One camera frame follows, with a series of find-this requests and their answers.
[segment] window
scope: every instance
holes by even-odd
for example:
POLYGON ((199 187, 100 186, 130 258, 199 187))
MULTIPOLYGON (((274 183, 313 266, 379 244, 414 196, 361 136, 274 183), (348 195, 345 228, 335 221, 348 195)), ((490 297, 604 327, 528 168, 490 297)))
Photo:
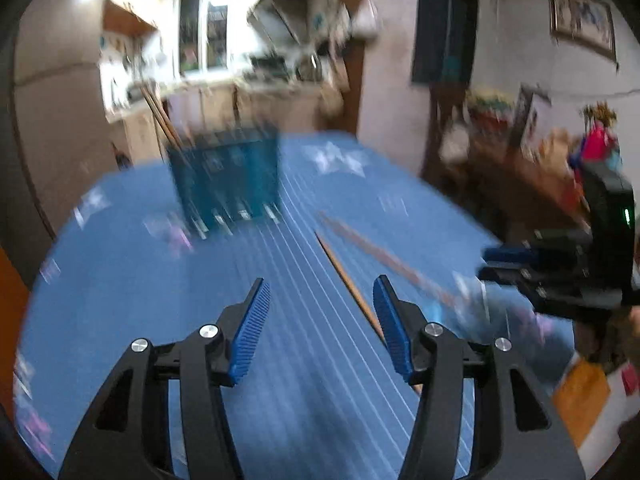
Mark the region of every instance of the window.
POLYGON ((477 18, 478 0, 418 0, 412 81, 468 84, 477 18))
POLYGON ((226 68, 228 0, 180 0, 180 74, 226 68))

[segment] blue basket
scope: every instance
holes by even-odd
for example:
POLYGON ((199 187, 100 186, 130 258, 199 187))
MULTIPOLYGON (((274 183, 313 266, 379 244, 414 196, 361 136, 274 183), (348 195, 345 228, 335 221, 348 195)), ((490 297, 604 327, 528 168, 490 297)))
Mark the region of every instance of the blue basket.
POLYGON ((203 134, 182 151, 167 147, 187 225, 206 238, 235 222, 280 209, 276 128, 235 128, 203 134))

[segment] blue gripper pad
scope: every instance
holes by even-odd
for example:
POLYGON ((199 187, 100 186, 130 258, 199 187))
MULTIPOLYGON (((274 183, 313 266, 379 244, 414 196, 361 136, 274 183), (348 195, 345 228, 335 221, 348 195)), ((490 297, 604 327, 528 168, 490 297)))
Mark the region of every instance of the blue gripper pad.
POLYGON ((255 347, 269 313, 270 299, 269 285, 261 281, 252 289, 252 294, 250 293, 246 300, 248 307, 231 343, 228 374, 233 384, 238 384, 249 371, 255 347))
POLYGON ((386 348, 394 369, 408 383, 414 373, 411 361, 411 338, 402 323, 396 304, 398 297, 386 276, 373 283, 373 306, 385 335, 386 348))
POLYGON ((538 252, 524 247, 491 247, 482 253, 486 262, 535 265, 538 262, 538 252))

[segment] metal screw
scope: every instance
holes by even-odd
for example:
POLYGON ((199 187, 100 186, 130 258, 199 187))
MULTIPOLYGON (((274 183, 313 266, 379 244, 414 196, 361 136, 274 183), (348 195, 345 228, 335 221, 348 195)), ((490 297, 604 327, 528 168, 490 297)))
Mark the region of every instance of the metal screw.
POLYGON ((495 347, 503 352, 508 352, 511 350, 511 341, 505 337, 499 337, 495 340, 495 347))
POLYGON ((442 335, 444 329, 437 323, 429 323, 426 327, 424 327, 424 331, 429 335, 438 337, 442 335))
POLYGON ((149 341, 147 341, 146 339, 136 339, 133 343, 131 343, 131 349, 134 352, 144 352, 146 350, 146 347, 149 346, 149 341))
POLYGON ((205 339, 211 339, 218 335, 218 327, 215 325, 205 325, 200 329, 200 335, 205 339))

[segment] blue table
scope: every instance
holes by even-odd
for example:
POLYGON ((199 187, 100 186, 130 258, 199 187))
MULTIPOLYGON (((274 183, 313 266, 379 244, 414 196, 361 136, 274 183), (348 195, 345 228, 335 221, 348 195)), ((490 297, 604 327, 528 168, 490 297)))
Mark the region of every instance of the blue table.
MULTIPOLYGON (((496 243, 464 212, 345 134, 285 137, 281 160, 281 220, 207 240, 187 243, 172 227, 179 206, 164 164, 110 174, 79 205, 43 264, 19 346, 18 431, 52 475, 132 340, 180 340, 263 277, 271 310, 252 368, 223 393, 246 478, 395 479, 418 397, 393 371, 315 230, 369 301, 386 273, 429 320, 483 342, 510 336, 543 383, 558 382, 574 350, 570 323, 536 317, 517 292, 490 286, 484 305, 454 312, 318 218, 325 211, 455 292, 479 287, 481 250, 496 243)), ((172 384, 172 455, 186 478, 177 396, 172 384)), ((470 381, 464 397, 457 477, 470 462, 470 381)))

